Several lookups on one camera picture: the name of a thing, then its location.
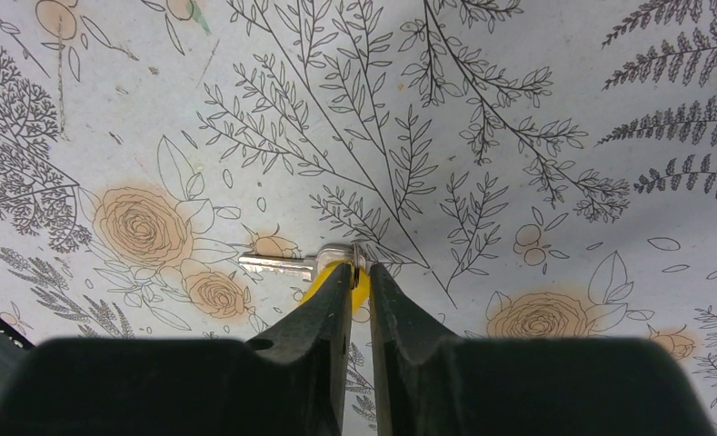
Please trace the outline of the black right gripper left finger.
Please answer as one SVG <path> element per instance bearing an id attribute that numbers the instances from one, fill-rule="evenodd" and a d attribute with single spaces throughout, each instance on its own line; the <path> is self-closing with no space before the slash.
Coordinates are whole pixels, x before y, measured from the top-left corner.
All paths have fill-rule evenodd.
<path id="1" fill-rule="evenodd" d="M 352 278 L 350 266 L 338 266 L 314 297 L 245 342 L 267 384 L 256 413 L 261 433 L 342 433 Z"/>

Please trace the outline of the yellow key tag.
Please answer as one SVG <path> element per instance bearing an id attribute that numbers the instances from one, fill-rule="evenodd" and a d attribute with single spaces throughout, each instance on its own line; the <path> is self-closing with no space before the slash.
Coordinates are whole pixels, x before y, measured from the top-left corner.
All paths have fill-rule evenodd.
<path id="1" fill-rule="evenodd" d="M 317 254 L 303 259 L 247 254 L 239 258 L 239 263 L 248 272 L 274 272 L 300 276 L 310 283 L 300 303 L 307 302 L 320 290 L 332 272 L 341 265 L 352 268 L 353 278 L 348 281 L 350 290 L 352 315 L 357 319 L 361 313 L 368 319 L 368 310 L 363 306 L 370 295 L 369 270 L 373 262 L 363 252 L 359 244 L 352 245 L 329 243 L 324 245 Z"/>

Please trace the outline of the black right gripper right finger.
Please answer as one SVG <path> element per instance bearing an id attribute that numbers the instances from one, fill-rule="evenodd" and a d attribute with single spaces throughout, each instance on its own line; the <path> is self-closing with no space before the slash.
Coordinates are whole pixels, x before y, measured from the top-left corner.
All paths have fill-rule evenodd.
<path id="1" fill-rule="evenodd" d="M 412 301 L 381 264 L 369 270 L 376 424 L 379 435 L 434 435 L 450 412 L 442 342 L 456 339 Z"/>

